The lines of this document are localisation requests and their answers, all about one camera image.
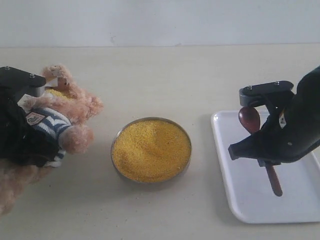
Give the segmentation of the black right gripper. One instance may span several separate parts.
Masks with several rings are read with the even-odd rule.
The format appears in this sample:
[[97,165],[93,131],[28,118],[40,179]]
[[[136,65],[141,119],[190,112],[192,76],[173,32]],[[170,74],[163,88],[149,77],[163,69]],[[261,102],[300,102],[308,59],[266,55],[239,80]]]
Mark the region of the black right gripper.
[[232,161],[258,159],[260,167],[293,163],[320,145],[320,68],[307,73],[296,94],[270,114],[260,132],[228,147]]

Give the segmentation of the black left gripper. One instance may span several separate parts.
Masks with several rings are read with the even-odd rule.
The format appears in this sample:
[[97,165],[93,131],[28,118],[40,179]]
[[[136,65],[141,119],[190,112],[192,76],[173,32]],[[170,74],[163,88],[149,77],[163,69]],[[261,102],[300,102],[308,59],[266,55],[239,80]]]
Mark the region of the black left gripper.
[[63,149],[59,136],[63,116],[50,108],[27,111],[22,104],[38,97],[42,87],[15,92],[0,88],[0,156],[20,166],[59,167]]

